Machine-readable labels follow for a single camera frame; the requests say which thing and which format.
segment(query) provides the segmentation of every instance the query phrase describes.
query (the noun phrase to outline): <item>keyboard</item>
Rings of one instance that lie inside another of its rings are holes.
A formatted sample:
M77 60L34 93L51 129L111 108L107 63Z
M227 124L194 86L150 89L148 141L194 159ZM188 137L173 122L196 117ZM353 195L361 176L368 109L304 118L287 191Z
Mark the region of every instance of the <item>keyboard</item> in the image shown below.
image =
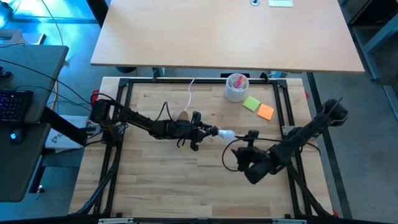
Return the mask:
M0 123L23 123L33 91L0 90Z

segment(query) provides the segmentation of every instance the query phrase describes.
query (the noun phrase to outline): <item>green sticky note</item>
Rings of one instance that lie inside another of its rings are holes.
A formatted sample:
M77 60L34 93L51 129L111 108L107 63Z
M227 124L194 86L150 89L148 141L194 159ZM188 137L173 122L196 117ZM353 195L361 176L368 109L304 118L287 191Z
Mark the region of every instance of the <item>green sticky note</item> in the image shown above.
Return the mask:
M251 111L255 111L259 105L260 101L252 96L248 96L248 98L243 103L243 106Z

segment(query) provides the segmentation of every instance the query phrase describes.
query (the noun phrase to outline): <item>white cable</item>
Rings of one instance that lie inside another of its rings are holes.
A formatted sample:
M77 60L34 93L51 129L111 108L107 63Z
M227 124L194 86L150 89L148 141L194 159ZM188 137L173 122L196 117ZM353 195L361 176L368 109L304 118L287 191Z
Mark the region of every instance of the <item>white cable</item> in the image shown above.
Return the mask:
M62 38L62 34L61 34L61 31L60 31L60 28L58 27L57 22L55 21L54 17L52 16L52 14L51 14L51 12L50 12L50 9L49 9L49 8L47 7L47 5L45 4L44 0L41 0L41 1L42 1L42 3L43 3L44 7L46 8L47 12L49 12L49 14L50 14L52 20L53 20L54 23L55 23L55 26L57 26L57 30L58 30L58 33L60 34L60 38L61 38L61 44L62 44L62 46L63 46L63 38Z
M189 84L189 86L188 86L189 100L188 100L188 104L187 104L187 106L185 107L184 111L186 111L186 110L188 109L189 104L191 103L191 99L192 99L191 85L192 85L193 81L195 81L195 79L193 79L192 82L191 82L191 83Z

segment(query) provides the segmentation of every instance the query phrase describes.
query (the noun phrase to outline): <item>orange sticky note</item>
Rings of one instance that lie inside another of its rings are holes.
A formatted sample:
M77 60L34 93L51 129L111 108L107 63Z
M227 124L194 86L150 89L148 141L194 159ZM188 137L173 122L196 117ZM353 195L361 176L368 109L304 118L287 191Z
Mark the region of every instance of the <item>orange sticky note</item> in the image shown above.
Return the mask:
M261 104L257 115L270 121L273 113L274 109L272 107Z

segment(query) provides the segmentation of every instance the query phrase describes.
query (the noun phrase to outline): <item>sticky note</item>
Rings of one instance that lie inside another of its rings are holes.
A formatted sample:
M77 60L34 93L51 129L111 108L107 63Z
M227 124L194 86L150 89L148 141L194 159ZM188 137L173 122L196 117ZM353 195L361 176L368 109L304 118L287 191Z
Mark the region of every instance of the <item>sticky note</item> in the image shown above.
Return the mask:
M271 7L293 7L293 0L268 0Z
M272 107L262 104L257 115L267 120L271 120L273 113L274 109Z
M252 96L248 96L248 98L243 103L243 106L251 111L255 111L259 105L260 101Z

